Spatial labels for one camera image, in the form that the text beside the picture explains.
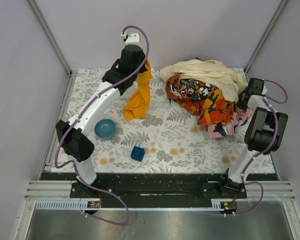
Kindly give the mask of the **blue cube block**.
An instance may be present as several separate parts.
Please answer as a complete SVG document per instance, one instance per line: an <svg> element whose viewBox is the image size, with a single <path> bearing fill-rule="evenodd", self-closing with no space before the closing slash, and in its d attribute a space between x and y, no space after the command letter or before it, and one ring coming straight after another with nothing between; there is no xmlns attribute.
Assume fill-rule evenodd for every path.
<svg viewBox="0 0 300 240"><path fill-rule="evenodd" d="M130 157L138 162L142 162L143 158L145 156L145 149L142 147L134 146L132 149L132 152L130 154Z"/></svg>

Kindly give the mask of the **orange patterned cloth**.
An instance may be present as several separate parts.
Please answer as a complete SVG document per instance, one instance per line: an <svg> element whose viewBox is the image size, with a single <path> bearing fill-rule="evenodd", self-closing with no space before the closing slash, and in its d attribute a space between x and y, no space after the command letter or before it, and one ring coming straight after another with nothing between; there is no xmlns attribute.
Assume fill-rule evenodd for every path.
<svg viewBox="0 0 300 240"><path fill-rule="evenodd" d="M179 73L175 73L167 80L165 91L170 101L198 116L200 126L224 126L234 116L235 103L225 100L222 92L212 84L182 79Z"/></svg>

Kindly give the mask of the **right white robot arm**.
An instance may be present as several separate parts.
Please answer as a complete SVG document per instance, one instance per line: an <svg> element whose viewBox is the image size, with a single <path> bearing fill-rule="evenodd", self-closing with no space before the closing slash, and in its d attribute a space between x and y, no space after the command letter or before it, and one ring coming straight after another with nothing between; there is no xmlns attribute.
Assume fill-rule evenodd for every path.
<svg viewBox="0 0 300 240"><path fill-rule="evenodd" d="M238 160L221 175L218 192L224 197L245 192L245 181L259 156L268 155L279 149L288 123L288 115L275 110L269 101L284 104L284 101L267 97L264 93L265 79L250 78L247 88L240 94L239 103L253 112L244 136L244 149Z"/></svg>

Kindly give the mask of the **right aluminium frame post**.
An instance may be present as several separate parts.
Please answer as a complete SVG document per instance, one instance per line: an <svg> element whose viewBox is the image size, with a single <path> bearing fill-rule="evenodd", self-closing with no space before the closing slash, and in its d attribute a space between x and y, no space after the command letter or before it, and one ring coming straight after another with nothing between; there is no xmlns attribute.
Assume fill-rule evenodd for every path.
<svg viewBox="0 0 300 240"><path fill-rule="evenodd" d="M273 29L276 26L276 23L278 22L280 16L282 15L283 11L285 10L285 8L287 7L287 5L289 4L289 0L281 0L277 6L277 8L275 9L270 21L268 22L260 40L258 41L251 57L249 58L245 68L244 68L244 72L246 74L248 74L248 72L250 71L251 67L253 66L255 60L257 59L259 53L261 52L263 46L265 45L268 37L270 36L271 32L273 31Z"/></svg>

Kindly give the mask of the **yellow orange cloth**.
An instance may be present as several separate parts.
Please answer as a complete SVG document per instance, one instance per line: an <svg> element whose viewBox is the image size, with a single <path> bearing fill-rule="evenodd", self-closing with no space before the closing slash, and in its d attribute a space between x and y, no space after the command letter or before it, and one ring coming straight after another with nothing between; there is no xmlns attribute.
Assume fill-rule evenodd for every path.
<svg viewBox="0 0 300 240"><path fill-rule="evenodd" d="M145 67L146 71L137 75L137 90L131 95L123 108L123 116L126 121L146 117L151 101L150 80L153 78L148 59L145 62Z"/></svg>

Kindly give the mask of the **aluminium frame post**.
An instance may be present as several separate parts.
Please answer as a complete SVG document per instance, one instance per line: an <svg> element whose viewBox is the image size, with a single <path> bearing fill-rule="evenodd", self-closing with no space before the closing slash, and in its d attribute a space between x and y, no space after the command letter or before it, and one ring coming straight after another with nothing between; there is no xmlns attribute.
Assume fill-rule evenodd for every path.
<svg viewBox="0 0 300 240"><path fill-rule="evenodd" d="M273 29L276 26L276 23L278 22L280 16L282 15L283 11L285 10L285 8L287 7L287 5L289 4L289 0L281 0L277 6L277 8L275 9L270 21L268 22L260 40L258 41L251 57L249 58L245 68L244 68L244 72L246 74L248 74L248 72L250 71L251 67L253 66L255 60L257 59L259 53L261 52L263 46L265 45L268 37L270 36L271 32L273 31Z"/></svg>
<svg viewBox="0 0 300 240"><path fill-rule="evenodd" d="M44 31L44 34L47 37L47 40L49 41L53 51L57 55L57 58L58 58L59 62L61 63L64 71L66 72L66 74L68 76L71 76L73 71L72 71L70 65L68 64L64 54L62 53L37 1L36 0L27 0L26 2L31 7L36 19L38 20L40 27Z"/></svg>

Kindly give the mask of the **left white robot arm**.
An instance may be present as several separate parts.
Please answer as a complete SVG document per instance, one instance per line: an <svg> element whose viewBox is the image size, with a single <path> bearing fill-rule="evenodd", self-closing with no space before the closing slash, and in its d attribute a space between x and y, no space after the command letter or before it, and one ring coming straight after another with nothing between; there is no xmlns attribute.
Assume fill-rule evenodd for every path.
<svg viewBox="0 0 300 240"><path fill-rule="evenodd" d="M118 100L136 81L139 73L147 70L147 55L139 43L128 43L112 67L104 74L95 93L69 120L59 120L55 129L57 149L72 157L77 178L82 183L92 184L97 174L91 156L95 150L89 140L90 130L104 112Z"/></svg>

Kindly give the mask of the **left aluminium frame post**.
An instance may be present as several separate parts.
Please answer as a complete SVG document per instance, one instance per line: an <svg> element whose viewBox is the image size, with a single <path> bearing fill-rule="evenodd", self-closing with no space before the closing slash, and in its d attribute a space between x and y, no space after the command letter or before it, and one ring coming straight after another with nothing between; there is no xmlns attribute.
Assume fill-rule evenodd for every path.
<svg viewBox="0 0 300 240"><path fill-rule="evenodd" d="M36 0L27 0L26 2L31 7L36 19L38 20L40 27L44 31L44 34L47 37L47 40L49 41L53 51L57 55L57 58L58 58L59 62L61 63L64 71L66 72L66 74L68 76L71 76L73 71L72 71L70 65L68 64L64 54L62 53L37 1Z"/></svg>

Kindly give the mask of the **pink patterned cloth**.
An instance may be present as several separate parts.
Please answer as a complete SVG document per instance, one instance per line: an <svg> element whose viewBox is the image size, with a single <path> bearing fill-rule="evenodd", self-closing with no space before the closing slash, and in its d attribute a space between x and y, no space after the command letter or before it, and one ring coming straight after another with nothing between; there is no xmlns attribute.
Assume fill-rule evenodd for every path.
<svg viewBox="0 0 300 240"><path fill-rule="evenodd" d="M207 133L211 139L219 139L231 136L239 127L246 125L251 117L251 110L247 108L246 110L237 108L233 113L230 122L226 125L217 124L209 125L206 128Z"/></svg>

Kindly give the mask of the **cream cloth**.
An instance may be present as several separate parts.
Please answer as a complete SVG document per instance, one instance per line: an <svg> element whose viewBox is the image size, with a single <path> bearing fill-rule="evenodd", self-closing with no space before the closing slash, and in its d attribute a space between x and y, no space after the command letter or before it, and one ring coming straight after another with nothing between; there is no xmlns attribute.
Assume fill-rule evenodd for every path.
<svg viewBox="0 0 300 240"><path fill-rule="evenodd" d="M228 102L237 103L247 84L240 73L226 67L221 61L192 59L180 61L160 70L160 78L167 82L174 74L181 79L193 79L216 86Z"/></svg>

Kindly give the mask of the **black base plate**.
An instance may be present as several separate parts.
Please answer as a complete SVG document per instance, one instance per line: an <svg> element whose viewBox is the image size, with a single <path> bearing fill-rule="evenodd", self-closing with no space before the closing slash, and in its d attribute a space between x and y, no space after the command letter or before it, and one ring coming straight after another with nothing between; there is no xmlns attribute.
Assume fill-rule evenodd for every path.
<svg viewBox="0 0 300 240"><path fill-rule="evenodd" d="M226 194L218 191L221 174L185 173L99 173L91 189L76 181L72 183L72 199L124 200L141 196L187 197L199 199L245 199L246 192Z"/></svg>

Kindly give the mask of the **blue bowl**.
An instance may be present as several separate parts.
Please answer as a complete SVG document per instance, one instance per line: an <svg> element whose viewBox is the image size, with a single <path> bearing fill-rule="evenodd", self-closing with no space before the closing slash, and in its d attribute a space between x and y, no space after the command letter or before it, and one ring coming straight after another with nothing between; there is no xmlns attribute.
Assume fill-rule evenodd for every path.
<svg viewBox="0 0 300 240"><path fill-rule="evenodd" d="M116 123L108 118L101 119L94 126L94 133L97 137L101 139L112 138L117 131Z"/></svg>

